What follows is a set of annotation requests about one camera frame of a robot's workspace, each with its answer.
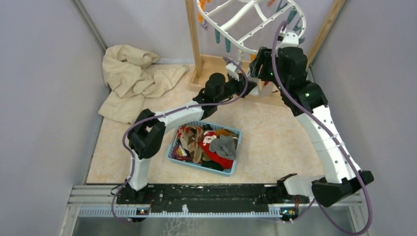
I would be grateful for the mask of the white sock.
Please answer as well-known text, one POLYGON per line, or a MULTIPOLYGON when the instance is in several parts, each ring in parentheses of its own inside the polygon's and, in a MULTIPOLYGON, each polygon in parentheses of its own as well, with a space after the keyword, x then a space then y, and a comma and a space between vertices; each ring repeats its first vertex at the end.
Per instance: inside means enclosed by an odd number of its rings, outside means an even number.
POLYGON ((266 97, 272 95, 275 85, 273 82, 264 82, 259 78, 249 77, 250 82, 255 83, 255 87, 250 91, 250 95, 255 97, 266 97))

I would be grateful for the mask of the grey sock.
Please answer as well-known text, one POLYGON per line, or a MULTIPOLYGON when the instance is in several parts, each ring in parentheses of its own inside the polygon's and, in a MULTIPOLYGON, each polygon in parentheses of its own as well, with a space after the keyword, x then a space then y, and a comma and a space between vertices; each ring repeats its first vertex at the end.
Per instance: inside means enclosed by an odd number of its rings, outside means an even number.
POLYGON ((227 160, 235 160, 237 157, 237 143, 233 136, 220 135, 211 141, 209 150, 227 160))

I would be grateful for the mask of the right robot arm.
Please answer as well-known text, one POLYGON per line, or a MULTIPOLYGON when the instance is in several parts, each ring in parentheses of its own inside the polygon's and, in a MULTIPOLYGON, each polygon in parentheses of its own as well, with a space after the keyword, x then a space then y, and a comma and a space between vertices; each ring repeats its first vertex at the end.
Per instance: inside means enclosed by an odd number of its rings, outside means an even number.
POLYGON ((325 171, 323 177, 286 176, 277 188, 280 201, 289 203, 296 195, 305 195, 330 207, 374 181, 372 172, 362 170, 347 151, 323 90, 307 79, 307 56, 301 48, 279 48, 273 53, 260 47, 249 68, 252 77, 279 88, 284 104, 307 132, 325 171))

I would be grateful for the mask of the white oval clip hanger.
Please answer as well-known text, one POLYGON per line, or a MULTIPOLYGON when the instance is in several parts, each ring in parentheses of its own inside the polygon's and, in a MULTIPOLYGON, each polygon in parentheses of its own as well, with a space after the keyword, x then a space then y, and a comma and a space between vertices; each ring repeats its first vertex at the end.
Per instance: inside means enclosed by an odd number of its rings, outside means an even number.
POLYGON ((229 53, 236 48, 243 54, 256 54, 262 34, 275 30, 282 22, 280 38, 289 35, 304 41, 307 20, 294 0, 197 0, 198 23, 212 31, 216 44, 229 53))

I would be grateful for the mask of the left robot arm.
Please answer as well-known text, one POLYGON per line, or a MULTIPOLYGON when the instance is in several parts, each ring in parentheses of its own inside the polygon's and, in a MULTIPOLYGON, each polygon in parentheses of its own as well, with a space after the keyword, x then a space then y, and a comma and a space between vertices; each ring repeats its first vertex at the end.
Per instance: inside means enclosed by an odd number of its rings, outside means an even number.
POLYGON ((238 77, 236 80, 214 73, 198 95, 182 107, 159 113, 145 109, 140 113, 122 138, 123 147, 131 155, 131 170, 123 186, 130 188, 128 197, 133 202, 140 204, 148 196, 146 187, 150 160, 159 152, 167 132, 182 124, 210 117, 218 106, 246 97, 257 85, 248 80, 245 74, 239 74, 238 77))

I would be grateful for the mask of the beige crumpled cloth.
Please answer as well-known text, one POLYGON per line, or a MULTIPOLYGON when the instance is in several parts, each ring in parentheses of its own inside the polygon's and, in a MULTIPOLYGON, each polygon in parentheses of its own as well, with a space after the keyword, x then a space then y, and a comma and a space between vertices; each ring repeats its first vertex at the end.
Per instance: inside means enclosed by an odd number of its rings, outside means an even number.
POLYGON ((133 124, 146 98, 160 98, 189 71, 187 65, 147 72, 158 54, 130 45, 107 48, 102 61, 104 84, 111 89, 98 114, 120 123, 133 124))

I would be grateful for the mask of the wooden hanger stand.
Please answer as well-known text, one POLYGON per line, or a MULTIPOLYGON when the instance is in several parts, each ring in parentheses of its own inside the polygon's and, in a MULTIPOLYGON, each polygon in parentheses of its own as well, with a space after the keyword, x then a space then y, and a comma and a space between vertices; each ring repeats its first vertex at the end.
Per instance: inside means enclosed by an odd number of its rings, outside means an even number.
MULTIPOLYGON (((203 85, 205 84, 205 82, 208 81, 209 76, 211 74, 215 72, 223 72, 223 73, 226 72, 226 69, 225 69, 226 64, 222 57, 212 56, 212 55, 203 55, 200 53, 198 36, 197 36, 196 16, 193 10, 191 9, 198 3, 198 1, 196 0, 192 2, 190 0, 187 0, 185 3, 186 3, 186 8, 187 8, 187 16, 188 16, 188 22, 189 22, 189 27, 190 27, 191 42, 192 42, 194 61, 195 61, 195 69, 191 76, 189 89, 191 91, 199 92, 200 89, 203 88, 203 85)), ((345 6, 346 3, 347 3, 346 0, 334 0, 332 2, 330 10, 328 11, 326 18, 324 22, 322 23, 319 32, 317 33, 314 43, 309 49, 309 52, 307 55, 309 66, 312 65, 313 61, 318 55, 324 41, 326 40, 328 34, 330 33, 331 28, 333 27, 342 8, 345 6)), ((270 95, 264 96, 264 97, 248 95, 246 96, 246 100, 257 102, 257 103, 279 106, 279 107, 285 106, 284 102, 281 100, 281 97, 278 93, 271 93, 270 95)))

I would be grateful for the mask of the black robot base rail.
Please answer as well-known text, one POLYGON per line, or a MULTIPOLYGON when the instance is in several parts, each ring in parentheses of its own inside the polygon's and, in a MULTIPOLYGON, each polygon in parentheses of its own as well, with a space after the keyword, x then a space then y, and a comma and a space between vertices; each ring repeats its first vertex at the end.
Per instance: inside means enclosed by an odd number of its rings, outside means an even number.
POLYGON ((148 184, 141 190, 125 186, 117 194, 119 205, 150 205, 152 213, 180 212, 187 206, 190 213, 267 212, 273 204, 308 204, 306 196, 287 195, 276 184, 148 184))

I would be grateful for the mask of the red santa sock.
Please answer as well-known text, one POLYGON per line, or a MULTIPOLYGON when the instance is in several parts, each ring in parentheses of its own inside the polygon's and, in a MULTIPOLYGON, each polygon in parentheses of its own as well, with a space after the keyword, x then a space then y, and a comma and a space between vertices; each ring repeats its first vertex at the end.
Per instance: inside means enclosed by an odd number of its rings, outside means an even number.
POLYGON ((214 131, 204 131, 199 147, 208 161, 216 163, 221 170, 231 169, 236 157, 236 145, 231 135, 217 136, 214 131))

